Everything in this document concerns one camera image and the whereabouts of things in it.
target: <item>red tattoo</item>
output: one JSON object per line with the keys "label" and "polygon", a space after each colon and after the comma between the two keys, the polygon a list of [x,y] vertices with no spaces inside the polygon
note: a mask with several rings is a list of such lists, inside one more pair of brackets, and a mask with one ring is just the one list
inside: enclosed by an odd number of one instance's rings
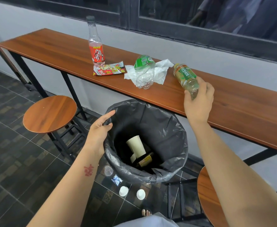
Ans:
{"label": "red tattoo", "polygon": [[85,176],[91,176],[94,168],[91,164],[89,167],[84,166]]}

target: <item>black garbage bag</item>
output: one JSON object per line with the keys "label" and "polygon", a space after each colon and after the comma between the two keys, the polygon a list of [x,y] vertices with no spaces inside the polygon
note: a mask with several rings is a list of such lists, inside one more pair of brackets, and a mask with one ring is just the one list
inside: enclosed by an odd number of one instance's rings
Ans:
{"label": "black garbage bag", "polygon": [[[166,182],[185,164],[188,157],[187,135],[175,114],[136,99],[113,104],[107,112],[116,113],[105,122],[113,123],[104,141],[105,157],[118,176],[130,183]],[[145,150],[156,157],[151,168],[131,165],[132,151],[126,144],[139,135]]]}

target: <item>tissue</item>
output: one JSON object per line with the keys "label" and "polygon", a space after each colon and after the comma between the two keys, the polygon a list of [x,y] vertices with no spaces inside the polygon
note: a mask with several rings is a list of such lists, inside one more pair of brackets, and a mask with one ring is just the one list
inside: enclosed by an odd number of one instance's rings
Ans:
{"label": "tissue", "polygon": [[[154,69],[154,82],[158,84],[163,84],[166,79],[168,68],[173,66],[174,64],[168,59],[157,62]],[[137,74],[135,73],[134,66],[125,65],[125,68],[127,70],[127,73],[125,73],[124,79],[132,80],[133,84],[135,85]]]}

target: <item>green label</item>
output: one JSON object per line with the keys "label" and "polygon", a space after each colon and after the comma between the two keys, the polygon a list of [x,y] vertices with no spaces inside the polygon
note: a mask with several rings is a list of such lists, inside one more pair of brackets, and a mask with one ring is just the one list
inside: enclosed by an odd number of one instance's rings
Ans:
{"label": "green label", "polygon": [[189,67],[184,67],[179,69],[179,72],[182,73],[183,76],[181,77],[181,84],[186,84],[186,82],[192,78],[196,78],[195,73],[189,68]]}
{"label": "green label", "polygon": [[143,55],[143,56],[140,56],[135,64],[134,64],[134,68],[138,68],[138,67],[143,67],[147,64],[152,64],[152,63],[155,63],[151,57],[149,56],[146,56],[146,55]]}

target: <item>black window frame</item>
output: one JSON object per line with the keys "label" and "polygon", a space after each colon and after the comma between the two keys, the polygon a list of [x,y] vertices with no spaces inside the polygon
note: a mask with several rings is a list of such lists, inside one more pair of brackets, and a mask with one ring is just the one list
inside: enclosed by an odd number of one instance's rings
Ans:
{"label": "black window frame", "polygon": [[277,62],[277,41],[140,16],[140,0],[118,1],[120,13],[47,0],[0,0],[0,2],[79,20],[85,20],[87,15],[94,15],[99,24]]}

